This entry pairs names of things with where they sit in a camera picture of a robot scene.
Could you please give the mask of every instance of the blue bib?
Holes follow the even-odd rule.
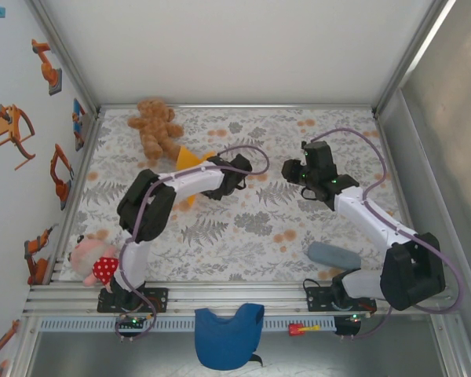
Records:
[[[220,318],[209,309],[195,311],[195,351],[202,365],[218,371],[242,367],[250,360],[260,342],[265,308],[242,305],[230,319]]]

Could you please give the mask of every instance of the enclosure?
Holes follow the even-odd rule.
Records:
[[[163,313],[120,344],[119,311],[103,313],[103,285],[85,287],[70,253],[81,235],[120,251],[117,208],[138,174],[182,169],[145,155],[129,126],[147,98],[167,103],[197,163],[249,145],[269,167],[220,200],[171,205],[139,267],[147,289],[167,289]],[[312,310],[302,282],[343,271],[314,262],[313,241],[355,251],[362,270],[385,265],[364,225],[283,179],[303,141],[335,129],[321,140],[338,173],[362,188],[385,178],[370,199],[451,260],[420,305],[446,309],[462,289],[459,310],[394,310],[352,342],[335,334],[342,321],[367,333],[387,301],[373,316]],[[237,153],[264,169],[254,149],[222,156]],[[201,366],[195,310],[230,317],[246,302],[265,307],[264,367]],[[13,320],[2,375],[471,375],[471,0],[0,0],[0,337]],[[321,331],[292,338],[292,323]]]

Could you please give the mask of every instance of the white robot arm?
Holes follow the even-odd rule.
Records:
[[[409,240],[405,234],[439,250],[437,239],[430,233],[418,235],[389,216],[373,200],[364,199],[357,181],[337,173],[326,142],[304,142],[302,148],[306,164],[302,165],[299,159],[287,160],[283,165],[283,177],[290,183],[304,186],[302,195],[306,190],[313,192],[315,200],[349,219],[367,235],[385,259],[382,270],[350,270],[334,277],[335,304],[346,307],[357,298],[378,298],[386,300],[395,309],[404,310],[443,291],[445,282],[440,258]]]
[[[212,162],[205,161],[198,167],[208,167],[215,165]],[[189,196],[195,195],[200,192],[211,192],[221,187],[221,183],[224,179],[224,172],[222,170],[199,170],[192,174],[185,175],[182,178],[174,178],[175,173],[159,174],[158,179],[162,180],[166,177],[172,177],[170,181],[165,181],[163,184],[169,188],[172,188],[175,192],[173,204],[179,203],[183,199]],[[161,218],[169,217],[170,212],[159,214]],[[124,237],[126,239],[131,238],[131,234],[125,231]],[[124,270],[128,281],[133,287],[139,287],[144,283],[146,277],[146,267],[148,260],[148,252],[152,240],[142,240],[141,242],[132,242],[126,249],[126,254],[122,260],[122,266],[120,270]],[[124,283],[122,274],[117,271],[114,275],[117,283],[126,289],[131,291],[130,287]]]
[[[250,161],[238,154],[230,162],[213,156],[191,169],[168,174],[142,170],[138,174],[117,208],[125,236],[133,240],[127,244],[125,253],[121,253],[119,270],[110,283],[118,307],[135,309],[137,301],[133,290],[144,287],[151,243],[166,227],[173,205],[197,193],[220,200],[236,189],[244,189],[246,186],[240,183],[247,176],[245,173],[251,171]],[[140,216],[149,189],[153,191]]]

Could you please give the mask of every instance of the stuffed toy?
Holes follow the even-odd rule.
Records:
[[[85,277],[83,284],[93,286],[98,280],[111,293],[110,281],[119,267],[115,258],[117,249],[100,240],[89,240],[80,236],[75,249],[68,255],[68,261],[75,272]]]
[[[161,100],[144,100],[137,107],[141,116],[129,118],[127,124],[140,131],[144,155],[152,162],[160,159],[162,154],[176,161],[180,145],[170,138],[183,136],[183,127],[171,123],[174,110]]]

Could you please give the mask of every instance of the robot arm sticker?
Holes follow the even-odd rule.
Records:
[[[30,131],[30,134],[23,138],[21,138],[21,133],[19,130],[19,121],[21,118],[23,118],[23,120],[26,122],[28,130]],[[17,167],[15,167],[14,170],[18,170],[25,163],[35,157],[35,154],[32,155],[26,152],[23,147],[23,142],[35,135],[35,130],[33,129],[33,125],[24,111],[16,107],[14,104],[7,107],[4,107],[0,104],[0,136],[3,134],[7,134],[7,138],[0,141],[0,147],[6,142],[11,141],[16,146],[16,148],[19,149],[21,155],[23,155],[23,157],[26,159]]]
[[[42,75],[44,79],[49,83],[49,95],[53,96],[56,93],[61,91],[61,78],[62,71],[61,68],[54,69],[46,55],[45,51],[50,51],[50,46],[48,43],[37,43],[34,39],[31,40],[31,48],[33,52],[38,55],[42,61]]]
[[[63,149],[61,149],[58,144],[55,144],[54,147],[55,150],[53,159],[50,160],[50,176],[56,185],[56,195],[58,195],[60,198],[61,210],[63,210],[66,207],[66,202],[68,201],[68,195],[70,194],[71,189],[71,180],[75,178],[75,173],[73,172],[71,164],[64,154]],[[56,174],[56,164],[58,159],[61,159],[61,162],[70,172],[70,179],[67,182],[63,182]]]
[[[71,114],[71,120],[73,121],[73,134],[75,135],[75,151],[79,151],[84,146],[84,137],[82,136],[82,130],[84,134],[87,134],[86,128],[82,123],[82,117],[86,114],[84,108],[80,105],[76,98],[73,99],[73,113]]]
[[[41,236],[37,236],[35,240],[24,241],[24,259],[26,260],[28,270],[30,271],[30,276],[27,280],[29,285],[39,285],[42,284],[44,280],[49,263],[45,258],[39,258],[35,261],[33,256],[47,246],[49,243],[50,233],[52,233],[56,226],[58,226],[58,224],[54,224],[50,228],[44,230],[44,233]]]

